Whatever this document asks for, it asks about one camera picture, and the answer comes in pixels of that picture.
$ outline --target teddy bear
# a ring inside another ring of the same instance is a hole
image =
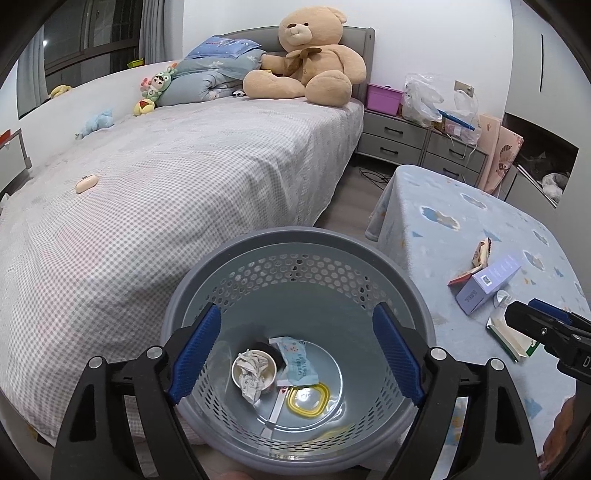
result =
[[[243,90],[250,98],[305,96],[319,105],[346,105],[352,86],[366,77],[363,58],[338,45],[346,21],[341,11],[331,7],[305,7],[290,13],[279,25],[279,42],[287,55],[263,55],[261,69],[246,75]]]

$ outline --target gray headboard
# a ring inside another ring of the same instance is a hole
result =
[[[248,30],[226,33],[220,35],[220,37],[252,40],[260,44],[262,49],[268,53],[285,55],[285,50],[283,50],[283,47],[279,43],[278,30],[279,26],[250,28]],[[372,63],[374,62],[374,38],[375,30],[373,28],[343,27],[343,38],[340,41],[341,45],[346,45],[363,57],[368,72],[368,80],[371,75]],[[360,85],[353,85],[353,97],[365,104],[367,89],[367,81]]]

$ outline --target blue pen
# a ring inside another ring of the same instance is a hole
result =
[[[463,120],[460,120],[459,118],[449,115],[449,113],[445,113],[443,110],[439,110],[439,113],[442,115],[443,118],[447,118],[448,120],[451,120],[452,122],[455,122],[455,123],[463,126],[464,128],[467,128],[468,130],[474,130],[474,127],[471,126],[470,124],[467,124]]]

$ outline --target bedside table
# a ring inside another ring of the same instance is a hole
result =
[[[398,165],[419,165],[427,133],[402,118],[365,111],[357,153]]]
[[[418,165],[476,186],[487,155],[461,140],[403,118],[365,111],[356,152],[396,165]]]

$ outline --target soap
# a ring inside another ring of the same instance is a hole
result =
[[[99,178],[97,175],[87,175],[76,184],[76,193],[85,192],[86,190],[94,187],[98,182]]]

